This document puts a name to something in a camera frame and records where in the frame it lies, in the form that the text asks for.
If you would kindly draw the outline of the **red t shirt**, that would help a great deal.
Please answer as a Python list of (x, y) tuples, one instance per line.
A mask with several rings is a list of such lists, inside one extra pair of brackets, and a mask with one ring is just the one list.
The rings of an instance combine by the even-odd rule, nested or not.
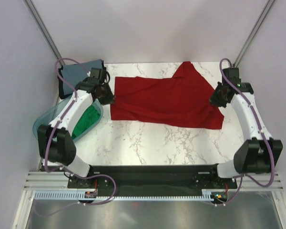
[(170, 78), (116, 77), (111, 119), (220, 130), (224, 115), (209, 102), (214, 91), (190, 62)]

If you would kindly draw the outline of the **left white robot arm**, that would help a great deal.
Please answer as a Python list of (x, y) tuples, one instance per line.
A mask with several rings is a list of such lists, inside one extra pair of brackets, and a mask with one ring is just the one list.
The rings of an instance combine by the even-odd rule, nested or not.
[(77, 156), (72, 133), (84, 112), (97, 100), (110, 104), (114, 95), (110, 89), (110, 74), (105, 68), (91, 68), (88, 77), (73, 88), (73, 94), (62, 111), (47, 125), (37, 129), (39, 154), (44, 159), (45, 171), (64, 169), (79, 177), (84, 187), (94, 185), (91, 166)]

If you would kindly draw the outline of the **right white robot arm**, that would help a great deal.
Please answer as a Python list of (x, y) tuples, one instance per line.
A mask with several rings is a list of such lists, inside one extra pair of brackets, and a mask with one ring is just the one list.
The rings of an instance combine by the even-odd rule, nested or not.
[(228, 104), (232, 106), (244, 142), (232, 160), (216, 166), (217, 171), (209, 175), (210, 185), (218, 188), (226, 182), (226, 178), (246, 174), (270, 174), (273, 177), (283, 150), (281, 140), (275, 140), (264, 125), (255, 103), (254, 90), (250, 83), (241, 81), (239, 69), (225, 68), (221, 74), (222, 80), (218, 82), (210, 103), (222, 108)]

